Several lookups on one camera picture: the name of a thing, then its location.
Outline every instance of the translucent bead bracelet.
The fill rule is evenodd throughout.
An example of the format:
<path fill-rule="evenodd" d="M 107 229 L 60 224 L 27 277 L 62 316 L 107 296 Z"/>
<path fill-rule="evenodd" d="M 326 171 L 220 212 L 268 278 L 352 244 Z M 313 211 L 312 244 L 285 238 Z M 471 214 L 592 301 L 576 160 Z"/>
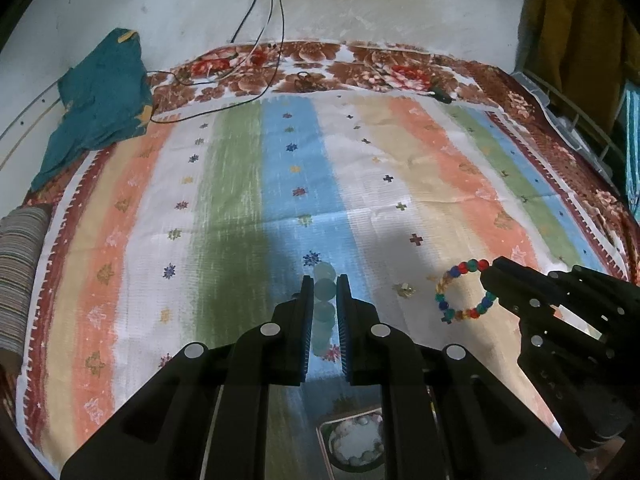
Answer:
<path fill-rule="evenodd" d="M 476 270 L 482 272 L 483 270 L 487 270 L 489 265 L 490 264 L 487 260 L 469 260 L 468 262 L 461 262 L 456 266 L 451 267 L 444 273 L 443 277 L 436 285 L 436 302 L 438 303 L 440 311 L 444 314 L 442 322 L 451 324 L 454 319 L 478 319 L 482 314 L 485 314 L 489 310 L 492 304 L 494 304 L 496 296 L 487 291 L 484 298 L 482 298 L 482 301 L 480 301 L 480 303 L 475 307 L 468 308 L 466 310 L 455 310 L 449 306 L 449 302 L 444 295 L 445 290 L 447 290 L 447 287 L 455 278 L 458 278 L 462 276 L 462 274 L 466 274 L 468 272 L 476 272 Z"/>

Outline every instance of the multicolored striped blanket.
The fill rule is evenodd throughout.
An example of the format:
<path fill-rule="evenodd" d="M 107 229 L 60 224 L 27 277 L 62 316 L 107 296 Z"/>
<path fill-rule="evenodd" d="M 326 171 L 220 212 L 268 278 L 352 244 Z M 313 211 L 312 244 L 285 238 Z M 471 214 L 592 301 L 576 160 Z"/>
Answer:
<path fill-rule="evenodd" d="M 287 71 L 308 80 L 299 66 L 308 60 L 292 56 L 282 81 Z M 87 156 L 45 241 L 18 380 L 18 428 L 50 471 L 182 346 L 235 341 L 320 261 L 415 342 L 466 346 L 557 429 L 516 364 L 516 317 L 494 307 L 447 325 L 435 285 L 453 264 L 501 255 L 543 272 L 580 264 L 634 280 L 636 232 L 620 228 L 628 212 L 523 89 L 500 88 L 516 103 L 509 108 L 469 71 L 452 70 L 464 82 L 445 88 L 454 101 L 443 104 L 412 85 L 434 77 L 433 58 L 416 63 L 413 72 L 379 68 L 372 78 L 381 85 L 389 71 L 402 83 L 381 90 L 332 86 L 318 62 L 324 88 L 291 84 L 217 114 L 150 124 L 145 136 Z M 178 73 L 195 77 L 194 66 Z M 182 92 L 158 88 L 156 97 Z M 225 91 L 252 93 L 244 88 Z M 487 102 L 466 99 L 464 88 Z M 198 97 L 212 92 L 165 101 L 161 111 L 206 110 L 211 98 Z M 562 153 L 562 168 L 541 146 Z M 599 208 L 583 199 L 592 188 Z M 447 291 L 458 308 L 482 295 L 474 275 Z M 341 376 L 331 303 L 316 305 L 311 354 L 303 388 L 272 388 L 267 478 L 326 479 L 316 427 L 380 402 L 375 388 L 348 387 Z"/>

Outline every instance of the white wall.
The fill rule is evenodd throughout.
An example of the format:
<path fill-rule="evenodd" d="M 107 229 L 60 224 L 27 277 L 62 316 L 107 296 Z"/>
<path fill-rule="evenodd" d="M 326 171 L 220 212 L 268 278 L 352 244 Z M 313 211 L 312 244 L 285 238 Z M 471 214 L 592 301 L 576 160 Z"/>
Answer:
<path fill-rule="evenodd" d="M 112 28 L 138 30 L 146 67 L 169 68 L 227 42 L 250 1 L 34 0 L 0 53 L 0 131 Z M 522 1 L 284 0 L 286 38 L 408 43 L 510 72 Z M 238 41 L 255 37 L 267 5 L 268 0 L 258 2 Z M 279 34 L 279 20 L 274 20 L 266 37 Z M 22 132 L 16 129 L 0 141 L 0 160 L 12 145 L 9 137 Z M 0 186 L 0 215 L 22 200 L 39 169 L 47 135 L 46 128 L 31 132 L 36 140 L 30 146 L 41 148 L 19 150 L 14 156 L 20 163 L 0 173 L 0 181 L 12 181 L 10 192 Z"/>

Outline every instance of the blue flower motif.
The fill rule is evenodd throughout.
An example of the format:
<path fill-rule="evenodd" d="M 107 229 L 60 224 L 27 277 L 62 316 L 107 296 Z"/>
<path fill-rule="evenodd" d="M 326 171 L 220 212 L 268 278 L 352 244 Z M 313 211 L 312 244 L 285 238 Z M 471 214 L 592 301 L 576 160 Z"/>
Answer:
<path fill-rule="evenodd" d="M 170 280 L 172 276 L 175 276 L 175 265 L 169 264 L 164 268 L 164 274 L 162 277 Z"/>
<path fill-rule="evenodd" d="M 313 251 L 309 251 L 309 254 L 305 254 L 304 256 L 302 256 L 302 259 L 304 261 L 305 267 L 313 267 L 321 261 L 320 254 Z"/>

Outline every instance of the bed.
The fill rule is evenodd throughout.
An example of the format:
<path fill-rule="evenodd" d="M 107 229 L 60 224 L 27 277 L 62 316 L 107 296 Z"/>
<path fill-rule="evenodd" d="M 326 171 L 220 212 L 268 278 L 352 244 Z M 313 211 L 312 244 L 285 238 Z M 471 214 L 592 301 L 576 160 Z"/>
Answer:
<path fill-rule="evenodd" d="M 171 355 L 235 341 L 319 262 L 415 342 L 466 346 L 559 434 L 516 364 L 516 318 L 492 308 L 447 324 L 436 284 L 501 255 L 638 284 L 638 225 L 617 192 L 498 68 L 400 44 L 292 41 L 207 82 L 251 47 L 150 76 L 156 118 L 262 97 L 151 123 L 28 197 L 55 204 L 15 386 L 15 423 L 38 459 L 58 476 Z M 447 291 L 462 310 L 483 294 L 473 276 Z M 306 383 L 271 390 L 266 477 L 329 478 L 318 428 L 379 403 L 341 377 L 334 304 L 319 301 Z"/>

